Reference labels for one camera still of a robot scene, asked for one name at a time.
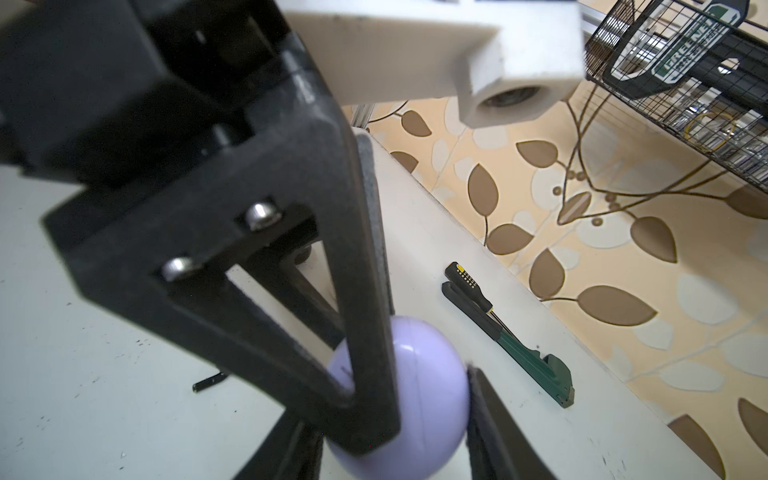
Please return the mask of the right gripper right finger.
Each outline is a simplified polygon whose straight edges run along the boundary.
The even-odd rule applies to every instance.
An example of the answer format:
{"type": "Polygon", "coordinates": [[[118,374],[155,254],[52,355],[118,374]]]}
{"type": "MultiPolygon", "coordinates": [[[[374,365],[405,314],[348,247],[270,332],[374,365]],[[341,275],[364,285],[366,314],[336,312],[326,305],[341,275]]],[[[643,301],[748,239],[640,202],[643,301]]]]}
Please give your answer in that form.
{"type": "Polygon", "coordinates": [[[555,479],[513,420],[483,371],[468,367],[467,429],[471,478],[555,479]]]}

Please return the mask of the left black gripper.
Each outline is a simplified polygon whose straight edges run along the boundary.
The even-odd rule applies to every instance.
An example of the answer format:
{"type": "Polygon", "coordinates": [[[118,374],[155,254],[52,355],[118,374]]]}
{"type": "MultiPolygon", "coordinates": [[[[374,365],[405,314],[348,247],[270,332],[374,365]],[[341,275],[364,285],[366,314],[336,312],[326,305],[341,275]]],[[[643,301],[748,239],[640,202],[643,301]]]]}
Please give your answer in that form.
{"type": "Polygon", "coordinates": [[[39,1],[1,28],[1,161],[121,185],[311,64],[273,1],[39,1]]]}

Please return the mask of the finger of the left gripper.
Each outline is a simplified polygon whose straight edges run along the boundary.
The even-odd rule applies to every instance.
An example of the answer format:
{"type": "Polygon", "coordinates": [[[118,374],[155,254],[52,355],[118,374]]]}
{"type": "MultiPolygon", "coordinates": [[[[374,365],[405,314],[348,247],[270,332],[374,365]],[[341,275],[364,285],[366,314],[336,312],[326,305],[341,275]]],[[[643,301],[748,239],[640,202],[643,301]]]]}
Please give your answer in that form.
{"type": "Polygon", "coordinates": [[[319,239],[313,221],[251,231],[241,224],[247,254],[238,265],[328,347],[345,337],[340,314],[297,268],[296,259],[319,239]]]}
{"type": "Polygon", "coordinates": [[[219,127],[43,218],[79,293],[354,454],[401,428],[373,166],[296,34],[219,127]]]}

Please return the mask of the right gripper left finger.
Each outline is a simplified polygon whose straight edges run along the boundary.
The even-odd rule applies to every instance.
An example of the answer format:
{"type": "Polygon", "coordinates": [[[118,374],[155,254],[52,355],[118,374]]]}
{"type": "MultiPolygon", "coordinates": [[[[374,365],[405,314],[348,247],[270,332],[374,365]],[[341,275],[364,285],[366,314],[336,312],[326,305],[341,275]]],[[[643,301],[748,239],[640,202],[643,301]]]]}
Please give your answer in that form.
{"type": "Polygon", "coordinates": [[[314,479],[320,477],[323,435],[286,410],[236,480],[314,479]]]}

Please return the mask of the purple round earbud case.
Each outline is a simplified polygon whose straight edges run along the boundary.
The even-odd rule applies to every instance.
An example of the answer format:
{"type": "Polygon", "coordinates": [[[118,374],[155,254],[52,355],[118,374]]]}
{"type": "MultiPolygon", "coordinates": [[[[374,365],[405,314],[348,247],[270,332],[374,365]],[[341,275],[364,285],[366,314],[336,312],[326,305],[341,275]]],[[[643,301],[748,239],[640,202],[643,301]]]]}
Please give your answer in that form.
{"type": "Polygon", "coordinates": [[[428,479],[453,456],[468,426],[470,387],[453,344],[434,326],[391,318],[401,430],[372,452],[354,456],[328,447],[358,479],[428,479]]]}

